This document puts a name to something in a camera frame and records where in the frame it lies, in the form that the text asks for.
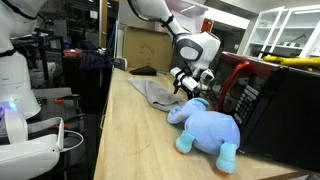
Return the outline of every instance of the red microwave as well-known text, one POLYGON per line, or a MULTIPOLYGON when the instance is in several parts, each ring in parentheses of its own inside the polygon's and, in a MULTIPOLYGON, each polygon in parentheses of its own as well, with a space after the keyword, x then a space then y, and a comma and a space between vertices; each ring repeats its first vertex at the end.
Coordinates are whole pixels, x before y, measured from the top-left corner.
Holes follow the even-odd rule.
POLYGON ((239 126, 239 150, 320 171, 320 75, 223 52, 211 67, 215 110, 239 126))

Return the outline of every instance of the black bag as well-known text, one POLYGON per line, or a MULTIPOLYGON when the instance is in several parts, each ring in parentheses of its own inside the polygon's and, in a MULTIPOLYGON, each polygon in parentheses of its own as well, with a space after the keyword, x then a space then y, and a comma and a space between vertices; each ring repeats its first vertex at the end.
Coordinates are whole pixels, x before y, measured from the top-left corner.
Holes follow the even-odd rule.
POLYGON ((83 50, 98 50, 90 41, 82 40, 78 43, 78 47, 83 50))
POLYGON ((97 51, 82 51, 80 70, 90 71, 96 69, 110 69, 112 63, 110 57, 97 51))

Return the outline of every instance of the white robot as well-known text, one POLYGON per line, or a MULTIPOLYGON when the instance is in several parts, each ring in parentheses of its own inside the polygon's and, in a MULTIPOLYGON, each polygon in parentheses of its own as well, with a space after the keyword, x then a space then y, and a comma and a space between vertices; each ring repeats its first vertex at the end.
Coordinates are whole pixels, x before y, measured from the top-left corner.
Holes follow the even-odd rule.
POLYGON ((47 0, 0 0, 0 137, 10 144, 0 146, 0 179, 31 179, 56 166, 64 149, 64 123, 52 118, 32 125, 26 119, 40 111, 31 90, 26 59, 17 53, 10 37, 33 32, 40 8, 47 0), (28 139, 35 133, 59 125, 59 133, 28 139))
POLYGON ((206 90, 201 83, 212 81, 208 69, 220 47, 220 40, 209 32, 191 34, 184 29, 168 9, 165 0, 128 0, 134 14, 144 21, 161 23, 169 34, 174 52, 183 60, 185 67, 176 67, 170 73, 176 78, 176 91, 182 87, 189 99, 197 96, 197 89, 206 90))

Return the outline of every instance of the white shelving unit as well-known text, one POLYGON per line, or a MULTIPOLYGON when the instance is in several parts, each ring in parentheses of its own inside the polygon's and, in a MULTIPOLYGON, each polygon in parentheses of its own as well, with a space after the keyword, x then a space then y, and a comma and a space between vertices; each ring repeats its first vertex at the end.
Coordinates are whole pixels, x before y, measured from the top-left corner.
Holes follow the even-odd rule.
POLYGON ((261 58, 261 52, 270 52, 308 57, 320 43, 317 41, 319 34, 320 5, 263 11, 243 55, 261 58))
POLYGON ((320 57, 320 39, 318 40, 318 43, 311 51, 311 56, 320 57))

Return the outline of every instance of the cardboard box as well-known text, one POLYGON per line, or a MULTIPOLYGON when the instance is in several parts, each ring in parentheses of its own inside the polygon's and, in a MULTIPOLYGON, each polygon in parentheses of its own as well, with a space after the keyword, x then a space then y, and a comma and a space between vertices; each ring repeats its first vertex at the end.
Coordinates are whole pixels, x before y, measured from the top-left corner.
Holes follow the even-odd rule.
POLYGON ((125 27, 123 57, 129 68, 150 66, 159 71, 170 71, 172 42, 169 35, 135 27, 125 27))

